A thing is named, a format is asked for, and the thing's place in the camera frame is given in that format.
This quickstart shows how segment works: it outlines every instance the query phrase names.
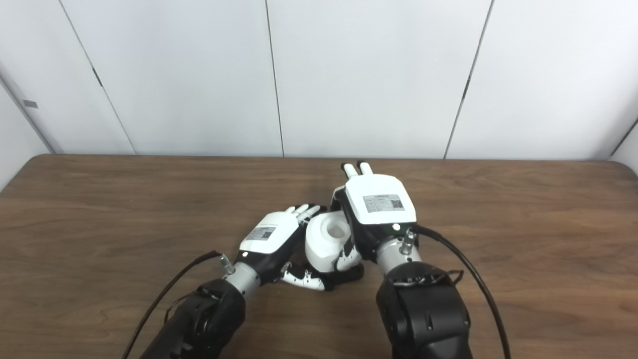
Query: wooden table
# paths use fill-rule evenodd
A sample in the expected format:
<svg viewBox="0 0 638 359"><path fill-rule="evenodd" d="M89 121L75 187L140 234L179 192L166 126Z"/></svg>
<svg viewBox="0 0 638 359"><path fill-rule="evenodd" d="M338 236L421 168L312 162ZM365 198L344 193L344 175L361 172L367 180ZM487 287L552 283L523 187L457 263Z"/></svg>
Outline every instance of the wooden table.
<svg viewBox="0 0 638 359"><path fill-rule="evenodd" d="M237 250L292 204L328 204L342 160L42 155L0 194L0 357L119 358L160 289L199 254ZM421 224L443 233L499 303L514 358L633 358L638 353L638 181L614 162L372 160L396 175ZM425 261L461 268L437 243ZM223 358L390 358L366 263L332 293L261 288ZM147 323L221 275L195 268ZM459 285L476 359L502 358L478 287Z"/></svg>

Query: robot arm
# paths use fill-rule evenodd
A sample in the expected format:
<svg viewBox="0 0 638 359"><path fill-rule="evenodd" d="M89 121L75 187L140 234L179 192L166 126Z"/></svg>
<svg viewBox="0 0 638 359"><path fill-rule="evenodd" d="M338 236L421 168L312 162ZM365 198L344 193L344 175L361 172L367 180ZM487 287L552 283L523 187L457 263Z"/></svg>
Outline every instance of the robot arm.
<svg viewBox="0 0 638 359"><path fill-rule="evenodd" d="M403 184L367 162L358 166L361 174L343 165L348 182L334 192L331 210L342 210L350 225L344 250L354 248L383 273L376 301L393 358L471 359L468 311L448 273L413 249L417 216Z"/></svg>
<svg viewBox="0 0 638 359"><path fill-rule="evenodd" d="M244 322L246 299L282 277L308 220L322 209L304 204L264 217L240 244L234 265L222 257L227 275L188 295L140 359L217 358Z"/></svg>

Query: white wall panel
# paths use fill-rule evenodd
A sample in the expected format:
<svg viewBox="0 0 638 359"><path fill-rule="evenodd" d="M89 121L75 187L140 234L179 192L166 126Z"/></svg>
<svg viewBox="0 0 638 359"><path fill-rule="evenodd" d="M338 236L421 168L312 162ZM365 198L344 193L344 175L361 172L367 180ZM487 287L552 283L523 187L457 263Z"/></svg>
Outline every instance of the white wall panel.
<svg viewBox="0 0 638 359"><path fill-rule="evenodd" d="M443 156L489 0L268 5L286 156Z"/></svg>
<svg viewBox="0 0 638 359"><path fill-rule="evenodd" d="M0 192L33 156L48 153L0 82Z"/></svg>
<svg viewBox="0 0 638 359"><path fill-rule="evenodd" d="M449 158L606 159L638 117L638 1L496 0Z"/></svg>
<svg viewBox="0 0 638 359"><path fill-rule="evenodd" d="M0 77L55 151L133 152L57 1L0 1Z"/></svg>
<svg viewBox="0 0 638 359"><path fill-rule="evenodd" d="M138 153L281 156L262 0L63 4Z"/></svg>
<svg viewBox="0 0 638 359"><path fill-rule="evenodd" d="M611 159L628 165L638 174L638 126L627 135Z"/></svg>

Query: black cable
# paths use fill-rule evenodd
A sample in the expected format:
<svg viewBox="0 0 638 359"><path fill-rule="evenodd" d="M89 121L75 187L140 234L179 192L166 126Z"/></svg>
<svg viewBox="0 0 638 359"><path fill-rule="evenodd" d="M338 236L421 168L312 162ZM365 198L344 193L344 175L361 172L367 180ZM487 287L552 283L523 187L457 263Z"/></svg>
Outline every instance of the black cable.
<svg viewBox="0 0 638 359"><path fill-rule="evenodd" d="M195 292L190 292L186 295L182 295L181 297L179 297L178 299L176 299L173 304L170 305L170 307L166 310L166 314L164 315L164 324L166 324L166 322L168 321L168 316L170 315L170 311L175 308L175 306L177 304L179 304L179 302L183 301L184 299L186 299L188 296L193 295Z"/></svg>
<svg viewBox="0 0 638 359"><path fill-rule="evenodd" d="M490 293L487 288L487 284L483 281L480 274L474 268L474 265L470 263L470 260L458 249L455 245L452 244L449 240L445 239L440 233L433 231L430 228L422 227L418 224L413 226L413 232L418 234L423 234L426 237L430 237L433 240L440 242L442 245L446 246L454 255L456 255L461 262L467 267L474 280L476 280L478 287L485 295L487 303L489 304L489 308L492 310L492 314L494 315L494 320L496 321L496 327L498 327L498 334L501 337L501 343L503 344L503 353L505 354L505 359L512 359L512 354L510 353L510 343L507 340L507 332L505 331L505 325L503 324L503 319L501 318L501 314L498 311L498 306L496 305L496 301L494 301L494 297L492 293Z"/></svg>
<svg viewBox="0 0 638 359"><path fill-rule="evenodd" d="M167 286L164 287L164 289L162 289L162 292L160 292L160 294L157 296L157 298L155 298L155 300L151 303L149 308L146 310L146 313L144 313L144 315L140 319L140 322L137 324L137 327L135 328L135 330L133 331L133 335L131 336L131 340L129 340L128 345L126 346L126 349L124 350L124 353L122 354L122 359L127 359L128 355L131 353L131 349L133 349L133 345L135 343L135 340L137 339L137 336L140 335L140 332L142 331L142 327L144 326L144 323L146 323L146 320L149 318L149 316L151 316L151 313L153 312L153 309L155 309L155 307L157 307L157 305L160 302L160 300L162 298L164 298L166 293L168 293L168 291L175 285L175 283L177 283L177 281L184 274L186 274L186 272L189 271L192 267L200 264L201 262L207 261L208 259L219 257L219 256L221 256L221 253L217 252L216 250L213 250L211 252L208 252L206 254L203 254L203 255L197 257L189 265L184 267L184 269L182 269L175 276L175 278L173 278L173 280L171 280L167 284Z"/></svg>

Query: label sticker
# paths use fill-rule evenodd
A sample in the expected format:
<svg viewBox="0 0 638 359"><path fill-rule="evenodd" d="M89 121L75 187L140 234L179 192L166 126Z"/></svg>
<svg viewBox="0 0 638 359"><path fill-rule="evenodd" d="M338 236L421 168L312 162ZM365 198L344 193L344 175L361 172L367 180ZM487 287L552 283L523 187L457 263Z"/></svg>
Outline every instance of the label sticker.
<svg viewBox="0 0 638 359"><path fill-rule="evenodd" d="M405 211L403 203L396 194L367 195L363 197L363 201L368 213Z"/></svg>
<svg viewBox="0 0 638 359"><path fill-rule="evenodd" d="M271 234L277 229L277 227L259 227L253 229L245 240L248 241L267 241L271 237Z"/></svg>

